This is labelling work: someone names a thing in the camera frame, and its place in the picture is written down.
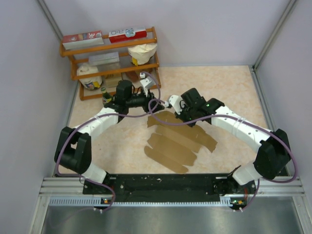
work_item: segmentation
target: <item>brown cardboard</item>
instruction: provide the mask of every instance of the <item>brown cardboard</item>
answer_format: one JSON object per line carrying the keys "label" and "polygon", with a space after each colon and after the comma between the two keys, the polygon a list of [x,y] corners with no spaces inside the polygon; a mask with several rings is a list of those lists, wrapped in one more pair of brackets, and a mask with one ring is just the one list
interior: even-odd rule
{"label": "brown cardboard", "polygon": [[174,140],[176,143],[179,143],[180,145],[186,146],[187,148],[194,151],[195,153],[198,153],[201,147],[201,145],[196,143],[195,141],[190,140],[189,138],[183,135],[180,135],[179,133],[171,130],[170,128],[166,128],[162,125],[157,126],[156,133],[161,134],[165,137],[168,137]]}
{"label": "brown cardboard", "polygon": [[182,165],[193,166],[197,158],[190,149],[156,133],[153,133],[147,142],[162,155]]}
{"label": "brown cardboard", "polygon": [[[175,115],[169,111],[159,112],[156,114],[156,116],[165,122],[182,123],[180,119],[177,119]],[[196,143],[200,145],[206,146],[206,148],[210,152],[213,152],[217,145],[217,141],[213,139],[210,135],[206,134],[205,130],[203,130],[198,125],[195,125],[192,128],[189,127],[188,125],[171,126],[171,125],[162,124],[158,122],[152,116],[149,116],[147,120],[147,127],[151,127],[153,125],[162,125],[166,128],[169,128],[172,131],[175,131],[176,133],[188,138],[189,140],[195,141]]]}
{"label": "brown cardboard", "polygon": [[173,161],[172,159],[162,155],[160,152],[151,149],[148,146],[144,147],[144,152],[147,157],[155,160],[156,162],[160,163],[161,165],[169,168],[171,171],[178,173],[178,174],[185,174],[189,171],[186,167],[182,166],[181,164]]}
{"label": "brown cardboard", "polygon": [[[175,115],[169,111],[157,113],[156,116],[170,123],[182,123],[175,118]],[[158,125],[156,133],[153,133],[148,139],[150,147],[144,148],[145,154],[162,164],[168,169],[178,174],[188,172],[186,166],[193,166],[202,145],[207,147],[211,152],[215,149],[217,142],[205,130],[195,125],[171,126],[158,122],[152,116],[148,117],[147,126]]]}

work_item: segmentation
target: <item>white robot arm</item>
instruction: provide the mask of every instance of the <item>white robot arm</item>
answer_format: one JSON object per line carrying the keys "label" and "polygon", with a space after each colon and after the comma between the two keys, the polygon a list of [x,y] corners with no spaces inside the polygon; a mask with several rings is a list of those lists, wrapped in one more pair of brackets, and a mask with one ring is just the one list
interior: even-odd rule
{"label": "white robot arm", "polygon": [[[113,96],[112,101],[105,104],[99,113],[90,119],[95,119],[88,124],[80,127],[79,131],[74,134],[70,139],[70,143],[66,146],[65,151],[60,159],[60,165],[75,171],[76,173],[88,178],[92,181],[102,183],[105,179],[107,172],[98,167],[92,162],[91,141],[95,140],[110,126],[119,123],[123,117],[118,114],[127,115],[129,108],[142,107],[145,112],[149,112],[148,103],[154,99],[154,94],[150,92],[149,88],[155,84],[150,77],[144,78],[141,81],[143,90],[135,93],[132,83],[128,80],[119,82],[116,94]],[[157,105],[154,112],[163,110],[162,105]],[[99,117],[104,114],[114,114],[105,117]],[[65,127],[62,129],[56,154],[54,157],[57,162],[59,154],[65,141],[75,128]]]}
{"label": "white robot arm", "polygon": [[[228,131],[247,143],[257,153],[256,160],[237,168],[231,173],[231,177],[239,185],[244,185],[249,181],[262,177],[273,179],[290,161],[290,156],[286,150],[269,134],[245,124],[245,122],[250,122],[234,113],[221,101],[215,98],[206,101],[194,88],[181,96],[170,96],[165,106],[173,107],[176,117],[184,122],[208,115],[227,115],[237,119],[213,117],[205,121]],[[274,134],[289,146],[287,134],[284,131],[278,129]]]}

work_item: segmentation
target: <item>gray wall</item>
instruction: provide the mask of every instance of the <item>gray wall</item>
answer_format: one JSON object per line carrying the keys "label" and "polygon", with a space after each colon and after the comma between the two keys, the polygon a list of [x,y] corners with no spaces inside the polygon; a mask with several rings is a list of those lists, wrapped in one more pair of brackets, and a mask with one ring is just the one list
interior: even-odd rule
{"label": "gray wall", "polygon": [[0,9],[0,233],[27,233],[75,83],[34,0]]}
{"label": "gray wall", "polygon": [[63,34],[155,26],[161,65],[254,64],[289,0],[45,0]]}
{"label": "gray wall", "polygon": [[258,69],[277,127],[288,133],[312,205],[312,1],[300,0]]}

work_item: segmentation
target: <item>small bottle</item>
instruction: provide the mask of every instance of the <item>small bottle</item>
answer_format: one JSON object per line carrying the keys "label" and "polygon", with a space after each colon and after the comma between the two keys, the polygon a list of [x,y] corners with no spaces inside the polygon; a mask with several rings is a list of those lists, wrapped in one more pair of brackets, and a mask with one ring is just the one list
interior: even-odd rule
{"label": "small bottle", "polygon": [[112,100],[112,96],[106,91],[105,87],[101,88],[103,105]]}

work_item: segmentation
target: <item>wire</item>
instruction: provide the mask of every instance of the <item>wire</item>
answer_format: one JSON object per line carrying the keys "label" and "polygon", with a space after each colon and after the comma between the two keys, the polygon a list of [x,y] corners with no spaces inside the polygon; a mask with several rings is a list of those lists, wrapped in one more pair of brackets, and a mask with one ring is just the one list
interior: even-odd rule
{"label": "wire", "polygon": [[139,90],[141,90],[141,92],[142,92],[143,91],[143,87],[142,86],[138,87],[138,89],[136,91],[136,94],[138,94]]}
{"label": "wire", "polygon": [[250,207],[250,205],[251,205],[252,202],[254,201],[255,196],[256,196],[257,193],[258,193],[259,188],[260,188],[260,179],[258,179],[257,188],[256,188],[256,190],[255,190],[255,192],[254,192],[254,194],[253,194],[253,197],[250,199],[250,201],[247,203],[247,205],[246,205],[244,208],[241,209],[242,212],[245,211],[248,207]]}
{"label": "wire", "polygon": [[[205,116],[205,117],[197,118],[197,119],[194,119],[194,120],[191,120],[191,121],[187,121],[187,122],[183,122],[183,123],[168,123],[168,122],[165,122],[165,121],[159,119],[153,112],[151,112],[151,103],[152,103],[153,101],[159,101],[159,100],[157,100],[156,98],[150,100],[149,103],[148,103],[148,109],[149,109],[149,111],[150,111],[150,113],[151,113],[151,116],[154,117],[157,121],[159,121],[159,122],[162,123],[162,124],[167,124],[167,125],[171,125],[171,126],[180,126],[180,125],[186,125],[186,124],[190,124],[190,123],[195,123],[195,122],[200,121],[200,120],[205,120],[205,119],[215,118],[215,117],[231,118],[231,119],[233,119],[233,120],[237,120],[236,117],[229,116],[229,115],[210,115],[210,116]],[[269,180],[269,179],[267,179],[267,180],[268,180],[268,181],[271,181],[271,182],[274,182],[274,183],[280,183],[280,184],[289,183],[289,182],[294,181],[294,180],[297,178],[297,176],[298,176],[298,164],[297,164],[297,161],[296,161],[296,159],[294,158],[294,155],[293,155],[293,153],[291,152],[290,148],[289,148],[280,138],[278,138],[277,136],[275,136],[273,133],[271,133],[271,132],[269,132],[269,131],[267,131],[267,130],[265,130],[265,129],[263,129],[263,128],[257,126],[257,125],[254,125],[254,124],[252,124],[252,123],[243,121],[243,120],[241,120],[241,119],[238,120],[238,121],[239,121],[239,122],[242,122],[242,123],[244,123],[244,124],[246,124],[246,125],[248,125],[248,126],[250,126],[250,127],[252,127],[252,128],[255,128],[255,129],[259,130],[259,131],[262,131],[262,132],[268,134],[269,136],[271,136],[272,138],[274,138],[275,140],[277,140],[277,141],[285,148],[285,150],[287,151],[287,153],[289,154],[289,156],[290,156],[291,159],[292,159],[293,166],[294,166],[294,174],[293,174],[293,176],[292,176],[291,179],[283,180],[283,181]]]}
{"label": "wire", "polygon": [[[158,89],[158,99],[157,99],[156,105],[153,107],[153,109],[149,109],[151,112],[153,112],[153,111],[157,108],[157,106],[158,106],[160,103],[165,103],[165,102],[162,101],[162,100],[160,100],[160,98],[161,98],[161,93],[160,93],[160,86],[159,86],[159,84],[158,84],[158,81],[157,81],[150,73],[148,73],[148,72],[142,72],[142,73],[145,73],[147,76],[151,77],[151,78],[154,80],[154,82],[156,83],[156,86],[157,86],[157,89]],[[123,115],[123,114],[118,114],[118,113],[108,113],[108,114],[100,115],[100,116],[98,116],[98,118],[102,118],[102,117],[106,117],[106,116],[121,116],[121,117],[130,117],[130,118],[139,118],[139,117],[146,116],[146,115],[148,115],[148,114],[150,114],[150,112],[147,112],[147,113],[145,113],[145,114],[138,115],[138,116]],[[62,157],[63,154],[64,154],[65,148],[66,148],[66,146],[68,145],[68,143],[69,143],[69,141],[71,140],[71,138],[73,137],[73,135],[74,135],[80,128],[82,128],[83,126],[85,126],[85,125],[87,125],[88,123],[91,123],[91,122],[93,122],[93,121],[95,121],[95,120],[96,120],[96,118],[92,118],[92,119],[86,121],[85,123],[83,123],[83,124],[81,124],[80,126],[78,126],[78,127],[68,136],[68,138],[66,139],[66,141],[65,141],[65,143],[64,143],[64,145],[63,145],[63,147],[62,147],[62,149],[61,149],[61,151],[60,151],[60,153],[59,153],[59,155],[58,155],[58,159],[57,159],[57,162],[56,162],[56,164],[55,164],[55,174],[57,174],[58,176],[61,176],[61,177],[80,177],[80,178],[85,178],[84,176],[79,175],[79,174],[62,174],[62,173],[60,173],[60,172],[59,172],[59,163],[60,163],[61,157]],[[110,191],[112,192],[112,194],[113,194],[112,201],[110,202],[110,204],[109,204],[108,207],[106,207],[105,209],[102,210],[102,212],[105,212],[105,211],[109,210],[109,209],[112,207],[112,205],[113,205],[113,203],[114,203],[114,201],[115,201],[115,199],[116,199],[115,191],[114,191],[112,188],[110,188],[109,186],[105,185],[105,184],[101,184],[101,183],[92,181],[92,180],[87,179],[87,178],[85,178],[85,180],[89,181],[90,183],[93,183],[93,184],[102,186],[102,187],[104,187],[104,188],[106,188],[106,189],[108,189],[108,190],[110,190]],[[55,228],[59,227],[62,223],[66,222],[68,219],[70,219],[71,217],[73,217],[75,214],[79,213],[80,211],[84,211],[84,210],[88,210],[88,209],[87,209],[87,208],[82,208],[82,209],[76,211],[75,213],[73,213],[72,215],[70,215],[69,217],[65,218],[65,219],[64,219],[61,223],[59,223],[58,225],[54,225],[54,226],[52,225],[51,227],[55,227]]]}
{"label": "wire", "polygon": [[247,191],[247,188],[244,188],[244,192],[245,192],[244,199],[247,201],[247,198],[248,198],[248,191]]}

